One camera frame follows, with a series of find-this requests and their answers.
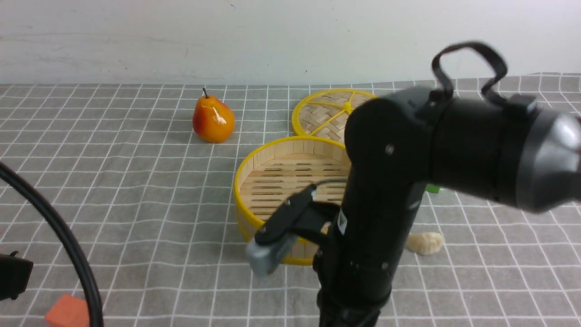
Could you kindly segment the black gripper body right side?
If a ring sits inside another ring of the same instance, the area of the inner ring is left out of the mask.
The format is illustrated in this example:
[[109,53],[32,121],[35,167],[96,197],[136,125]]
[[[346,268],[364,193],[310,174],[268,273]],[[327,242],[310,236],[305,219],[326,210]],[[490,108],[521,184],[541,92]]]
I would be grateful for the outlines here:
[[374,327],[390,300],[394,274],[418,203],[344,200],[329,242],[315,257],[320,327]]

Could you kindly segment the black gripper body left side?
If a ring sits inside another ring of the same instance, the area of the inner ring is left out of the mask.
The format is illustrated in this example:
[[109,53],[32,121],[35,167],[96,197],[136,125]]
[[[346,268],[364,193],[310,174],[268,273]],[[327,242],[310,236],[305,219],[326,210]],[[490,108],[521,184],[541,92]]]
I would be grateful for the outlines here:
[[19,258],[18,251],[0,255],[0,300],[15,300],[26,291],[34,267],[28,259]]

